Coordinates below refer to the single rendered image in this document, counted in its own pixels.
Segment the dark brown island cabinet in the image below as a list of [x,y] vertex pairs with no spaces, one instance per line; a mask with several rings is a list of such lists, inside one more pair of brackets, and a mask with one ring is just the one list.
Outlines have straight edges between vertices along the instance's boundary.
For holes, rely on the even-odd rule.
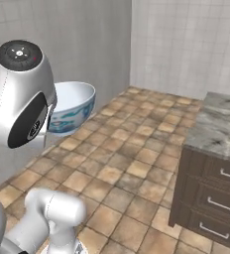
[[216,183],[206,177],[204,171],[208,165],[208,160],[211,158],[230,161],[230,158],[223,159],[207,152],[194,151],[188,147],[182,149],[174,187],[169,226],[180,225],[190,230],[188,223],[193,211],[206,214],[207,216],[220,219],[230,224],[230,220],[216,217],[197,205],[200,184],[230,193],[229,190],[219,188]]

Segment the dark brown drawer front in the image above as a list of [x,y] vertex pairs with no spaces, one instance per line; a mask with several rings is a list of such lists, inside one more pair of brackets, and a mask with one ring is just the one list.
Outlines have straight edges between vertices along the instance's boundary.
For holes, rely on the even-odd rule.
[[216,241],[216,242],[223,244],[226,247],[230,248],[230,237],[229,237],[229,239],[226,240],[226,239],[223,239],[223,238],[216,236],[212,233],[209,233],[205,230],[200,229],[199,228],[200,221],[203,222],[203,224],[206,227],[208,227],[212,230],[215,230],[221,234],[226,234],[226,233],[230,234],[230,224],[228,222],[224,222],[220,219],[217,219],[217,218],[214,218],[211,216],[207,216],[206,214],[193,211],[191,213],[191,217],[190,217],[190,220],[188,223],[188,228],[191,231],[194,231],[195,233],[198,233],[206,238],[209,238],[213,241]]
[[230,193],[226,192],[225,190],[219,190],[214,187],[209,187],[204,184],[199,185],[198,189],[198,197],[197,197],[197,205],[200,208],[204,208],[209,211],[212,215],[219,217],[221,219],[228,219],[230,220],[230,211],[211,203],[207,202],[207,198],[211,196],[211,198],[230,207]]
[[230,191],[230,178],[220,175],[220,169],[224,169],[230,174],[230,161],[211,158],[208,160],[208,165],[204,171],[206,177],[217,184],[221,189]]

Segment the white bowl with blue pattern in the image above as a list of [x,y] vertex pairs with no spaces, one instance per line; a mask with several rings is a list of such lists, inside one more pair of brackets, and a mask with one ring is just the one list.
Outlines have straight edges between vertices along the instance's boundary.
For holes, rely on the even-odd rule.
[[95,105],[96,90],[89,83],[64,81],[55,84],[57,106],[51,117],[49,132],[67,136],[89,117]]

